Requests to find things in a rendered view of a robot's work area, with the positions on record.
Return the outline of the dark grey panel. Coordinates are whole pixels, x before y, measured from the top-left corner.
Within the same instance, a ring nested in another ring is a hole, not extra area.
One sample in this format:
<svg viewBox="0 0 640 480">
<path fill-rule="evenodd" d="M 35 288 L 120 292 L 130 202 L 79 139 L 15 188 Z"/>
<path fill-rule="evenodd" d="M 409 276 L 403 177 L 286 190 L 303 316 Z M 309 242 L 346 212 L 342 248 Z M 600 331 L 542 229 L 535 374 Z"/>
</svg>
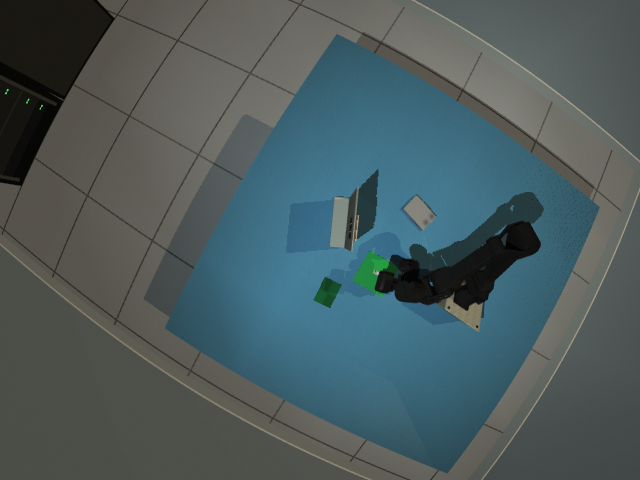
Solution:
<svg viewBox="0 0 640 480">
<path fill-rule="evenodd" d="M 357 187 L 350 198 L 334 197 L 330 247 L 345 248 L 353 252 L 359 223 L 359 215 L 356 215 L 358 194 Z"/>
</svg>

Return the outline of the dark green flat square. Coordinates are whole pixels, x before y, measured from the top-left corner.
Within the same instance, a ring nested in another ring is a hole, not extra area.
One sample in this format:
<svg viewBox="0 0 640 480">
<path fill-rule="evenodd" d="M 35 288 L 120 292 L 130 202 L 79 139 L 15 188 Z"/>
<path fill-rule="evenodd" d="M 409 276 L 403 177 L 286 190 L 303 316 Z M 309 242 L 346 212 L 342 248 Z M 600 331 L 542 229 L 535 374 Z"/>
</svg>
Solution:
<svg viewBox="0 0 640 480">
<path fill-rule="evenodd" d="M 314 301 L 330 308 L 341 286 L 342 285 L 325 277 Z"/>
</svg>

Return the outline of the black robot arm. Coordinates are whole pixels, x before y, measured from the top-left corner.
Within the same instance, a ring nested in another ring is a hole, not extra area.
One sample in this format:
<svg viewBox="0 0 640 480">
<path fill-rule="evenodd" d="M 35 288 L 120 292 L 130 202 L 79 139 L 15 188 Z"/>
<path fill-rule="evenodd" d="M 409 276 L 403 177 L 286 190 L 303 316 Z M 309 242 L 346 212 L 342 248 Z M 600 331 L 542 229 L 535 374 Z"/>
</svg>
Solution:
<svg viewBox="0 0 640 480">
<path fill-rule="evenodd" d="M 504 246 L 501 238 L 507 233 Z M 480 305 L 488 300 L 496 279 L 516 260 L 534 255 L 540 246 L 530 222 L 518 221 L 506 226 L 499 235 L 490 237 L 485 245 L 450 267 L 419 275 L 419 261 L 403 259 L 399 262 L 402 275 L 399 274 L 398 278 L 418 282 L 400 281 L 394 293 L 400 302 L 432 305 L 455 292 L 454 303 L 468 311 L 473 303 Z M 428 279 L 430 276 L 433 286 Z M 466 284 L 462 285 L 464 280 Z"/>
</svg>

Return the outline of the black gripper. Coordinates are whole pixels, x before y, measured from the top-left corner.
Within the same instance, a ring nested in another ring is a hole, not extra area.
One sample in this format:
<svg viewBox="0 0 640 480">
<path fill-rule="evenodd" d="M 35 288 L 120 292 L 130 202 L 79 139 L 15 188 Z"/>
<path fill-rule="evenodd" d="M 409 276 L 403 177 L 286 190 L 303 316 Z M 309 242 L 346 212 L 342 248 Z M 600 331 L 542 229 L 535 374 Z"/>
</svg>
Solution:
<svg viewBox="0 0 640 480">
<path fill-rule="evenodd" d="M 397 279 L 394 278 L 394 273 L 388 271 L 380 271 L 377 277 L 375 291 L 380 293 L 389 293 L 395 290 L 397 283 L 400 281 L 418 282 L 415 280 Z"/>
</svg>

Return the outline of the green square mat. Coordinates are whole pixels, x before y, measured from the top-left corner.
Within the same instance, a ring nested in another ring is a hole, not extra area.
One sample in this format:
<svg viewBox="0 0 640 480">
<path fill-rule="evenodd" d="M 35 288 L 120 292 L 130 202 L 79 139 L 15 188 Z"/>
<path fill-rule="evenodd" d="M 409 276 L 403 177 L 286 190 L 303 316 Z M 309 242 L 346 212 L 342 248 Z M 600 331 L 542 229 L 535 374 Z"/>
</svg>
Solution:
<svg viewBox="0 0 640 480">
<path fill-rule="evenodd" d="M 373 270 L 377 272 L 388 271 L 395 274 L 398 268 L 398 266 L 388 262 L 387 260 L 370 251 L 356 276 L 354 277 L 353 281 L 357 284 L 361 284 L 361 286 L 379 295 L 380 297 L 383 297 L 384 293 L 380 293 L 378 291 L 375 291 L 374 289 L 378 275 L 373 274 Z"/>
</svg>

